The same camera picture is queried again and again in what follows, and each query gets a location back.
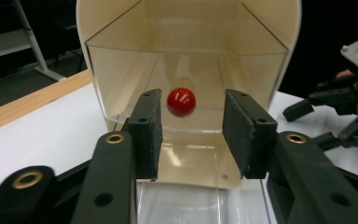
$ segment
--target transparent plastic wall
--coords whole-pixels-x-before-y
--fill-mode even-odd
[[[177,203],[171,221],[160,223],[269,223],[260,182],[241,180],[221,134],[225,89],[244,91],[266,108],[288,53],[252,11],[236,0],[144,0],[86,45],[103,114],[117,129],[144,91],[162,89],[158,182],[139,184],[140,207],[150,203],[142,197]],[[196,109],[184,118],[166,107],[177,87],[192,90],[197,98]],[[166,188],[182,196],[161,196]],[[249,199],[242,200],[243,195],[252,202],[245,205]],[[238,209],[239,204],[250,207]],[[160,205],[155,208],[170,208]],[[248,214],[249,209],[257,212]],[[186,222],[192,212],[205,213],[206,219]],[[227,220],[230,212],[237,221]],[[174,217],[182,221],[172,222]]]

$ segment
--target wooden table edge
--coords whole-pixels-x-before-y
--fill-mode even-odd
[[[0,106],[0,127],[91,83],[88,70]]]

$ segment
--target dark background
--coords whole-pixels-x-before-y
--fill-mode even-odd
[[[53,59],[62,51],[62,36],[58,31],[57,19],[65,16],[75,17],[76,0],[21,0],[28,22],[33,28],[39,47],[45,60]],[[0,34],[21,28],[21,22],[11,0],[0,0]],[[67,49],[79,48],[76,30],[65,34],[65,45],[74,45]],[[11,53],[0,57],[0,77],[18,68],[35,63],[31,49]]]
[[[45,59],[54,58],[57,52],[52,18],[75,13],[74,7],[67,7],[68,2],[74,3],[69,0],[21,1]],[[302,10],[299,38],[280,91],[306,97],[318,82],[346,69],[339,51],[343,45],[358,40],[358,0],[303,0]],[[0,33],[19,28],[11,1],[0,0]],[[33,62],[36,59],[30,49],[0,57],[0,76]]]
[[[346,69],[343,45],[358,40],[358,0],[303,0],[297,44],[280,91],[307,97]]]

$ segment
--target white plastic container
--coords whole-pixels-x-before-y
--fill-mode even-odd
[[[158,181],[139,183],[140,223],[269,223],[260,181],[241,180],[221,134],[225,89],[267,108],[296,42],[299,3],[264,4],[78,0],[79,35],[108,129],[121,128],[142,92],[162,89]],[[197,98],[184,118],[166,107],[177,87]]]

